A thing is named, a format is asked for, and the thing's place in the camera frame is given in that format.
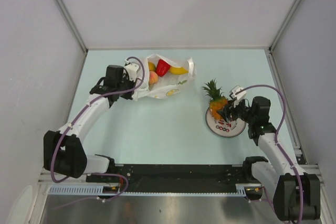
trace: white wall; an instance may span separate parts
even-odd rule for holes
[[[0,223],[42,168],[43,135],[67,116],[84,54],[53,0],[0,0]]]
[[[336,1],[303,0],[275,49],[299,136],[336,207]]]
[[[268,47],[293,0],[64,0],[89,49]]]

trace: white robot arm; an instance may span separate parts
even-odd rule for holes
[[[226,122],[238,118],[248,123],[248,136],[265,153],[264,157],[247,157],[243,163],[252,179],[263,184],[273,198],[274,210],[280,220],[318,219],[320,216],[320,181],[308,174],[288,156],[279,140],[277,130],[269,122],[270,100],[254,97],[251,107],[245,105],[246,91],[240,86],[232,89],[232,100],[218,114]],[[299,194],[303,192],[303,201]]]
[[[111,159],[101,155],[86,155],[82,145],[98,118],[108,111],[119,97],[132,99],[133,91],[127,91],[135,87],[138,69],[137,64],[128,61],[124,67],[114,65],[107,67],[106,76],[91,89],[86,105],[72,122],[65,124],[56,132],[48,131],[45,134],[45,169],[53,169],[57,173],[74,178],[82,174],[107,171]],[[56,150],[61,138],[62,144]]]

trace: plastic bag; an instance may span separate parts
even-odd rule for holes
[[[169,71],[163,76],[159,77],[157,83],[150,89],[149,86],[149,67],[148,61],[157,66],[157,62],[162,59],[173,67],[183,67],[188,70],[186,74],[171,74]],[[194,68],[193,59],[190,58],[185,61],[170,60],[161,55],[153,54],[141,59],[145,68],[145,78],[142,85],[135,90],[132,98],[137,100],[141,97],[153,97],[158,99],[167,98],[173,94],[180,93],[185,89],[191,81],[195,79],[196,71]],[[138,78],[142,78],[142,71],[138,72]]]

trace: metal surface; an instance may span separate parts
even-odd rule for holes
[[[87,52],[86,46],[84,44],[83,39],[81,38],[78,29],[76,28],[76,25],[74,23],[74,21],[72,20],[69,11],[67,10],[63,0],[55,0],[55,3],[58,7],[58,9],[60,10],[61,14],[63,15],[67,25],[69,26],[71,32],[73,33],[73,35],[75,36],[79,46],[81,47],[81,49],[83,50],[84,53]]]
[[[273,50],[275,49],[279,39],[281,38],[281,35],[284,33],[287,25],[289,24],[290,20],[292,19],[293,14],[295,13],[295,11],[297,10],[299,4],[301,3],[302,0],[294,0],[292,6],[290,7],[284,21],[282,22],[275,38],[273,39],[271,45],[270,45],[270,51],[273,52]]]
[[[79,199],[48,196],[41,224],[281,224],[266,202],[248,203],[227,197],[120,197],[102,203],[85,200],[67,207],[54,207]],[[304,224],[319,223],[305,221]]]

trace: table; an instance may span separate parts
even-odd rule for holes
[[[178,49],[89,51],[70,112],[72,119],[85,104],[90,89],[105,75],[107,65],[122,65],[129,56],[159,54],[172,59],[192,57],[197,75],[183,92],[164,100],[120,98],[94,125],[84,142],[87,154],[102,154],[117,164],[242,164],[247,156],[264,156],[250,140],[247,127],[234,138],[223,138],[205,123],[208,97],[201,89],[216,78],[228,95],[235,86],[274,86],[264,50]],[[246,98],[262,95],[271,100],[270,120],[277,127],[282,109],[275,91],[257,88]],[[286,124],[280,131],[292,158],[294,151]]]

